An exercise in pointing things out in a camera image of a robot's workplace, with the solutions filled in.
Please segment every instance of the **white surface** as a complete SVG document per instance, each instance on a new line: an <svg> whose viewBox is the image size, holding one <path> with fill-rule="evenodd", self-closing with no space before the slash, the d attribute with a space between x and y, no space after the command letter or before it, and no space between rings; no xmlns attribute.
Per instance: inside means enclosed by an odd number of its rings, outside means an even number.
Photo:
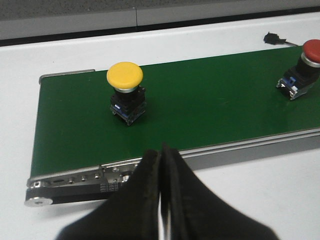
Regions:
<svg viewBox="0 0 320 240"><path fill-rule="evenodd" d="M63 226L101 204L23 205L39 76L104 70L119 61L147 65L279 48L263 42L267 32L302 45L306 40L320 39L319 29L320 13L309 13L0 47L0 239L53 239ZM227 202L273 227L282 240L316 240L320 239L319 158L320 148L197 174Z"/></svg>

